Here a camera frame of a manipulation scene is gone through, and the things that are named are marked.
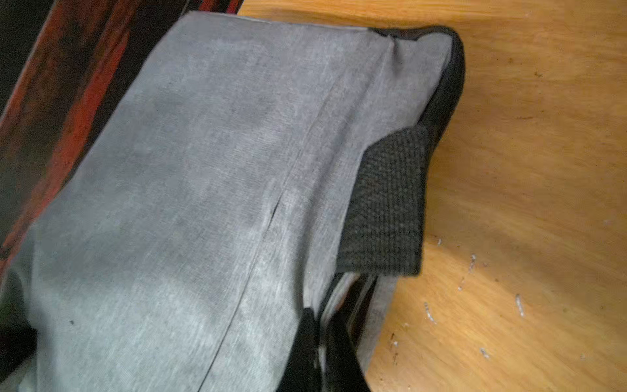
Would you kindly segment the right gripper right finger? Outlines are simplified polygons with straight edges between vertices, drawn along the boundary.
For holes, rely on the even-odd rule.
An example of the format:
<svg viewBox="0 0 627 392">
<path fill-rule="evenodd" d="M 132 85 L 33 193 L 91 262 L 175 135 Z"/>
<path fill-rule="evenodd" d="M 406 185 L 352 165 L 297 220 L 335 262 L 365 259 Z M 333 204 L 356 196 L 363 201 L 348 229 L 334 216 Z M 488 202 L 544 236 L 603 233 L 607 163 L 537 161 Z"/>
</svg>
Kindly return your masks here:
<svg viewBox="0 0 627 392">
<path fill-rule="evenodd" d="M 346 318 L 340 312 L 328 325 L 326 380 L 329 391 L 370 392 L 355 349 L 346 328 Z"/>
</svg>

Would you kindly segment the grey laptop bag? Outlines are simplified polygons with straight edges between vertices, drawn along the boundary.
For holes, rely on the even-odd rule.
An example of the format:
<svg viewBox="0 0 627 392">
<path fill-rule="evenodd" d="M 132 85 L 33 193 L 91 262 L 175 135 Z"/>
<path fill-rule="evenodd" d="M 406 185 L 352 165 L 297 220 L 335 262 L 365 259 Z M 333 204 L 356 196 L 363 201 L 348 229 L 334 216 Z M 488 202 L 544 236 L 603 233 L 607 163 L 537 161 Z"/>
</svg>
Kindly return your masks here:
<svg viewBox="0 0 627 392">
<path fill-rule="evenodd" d="M 364 373 L 464 78 L 445 26 L 185 16 L 3 276 L 2 390 L 276 391 L 306 308 Z"/>
</svg>

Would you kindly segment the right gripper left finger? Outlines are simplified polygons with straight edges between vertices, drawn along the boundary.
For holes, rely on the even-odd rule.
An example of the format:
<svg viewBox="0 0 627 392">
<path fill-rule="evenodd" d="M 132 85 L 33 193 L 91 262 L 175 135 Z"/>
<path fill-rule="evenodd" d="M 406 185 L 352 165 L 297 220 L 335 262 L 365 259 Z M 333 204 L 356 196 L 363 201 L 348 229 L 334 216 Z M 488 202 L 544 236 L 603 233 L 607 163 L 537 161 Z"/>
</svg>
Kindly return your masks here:
<svg viewBox="0 0 627 392">
<path fill-rule="evenodd" d="M 277 392 L 320 391 L 318 324 L 311 308 L 303 310 Z"/>
</svg>

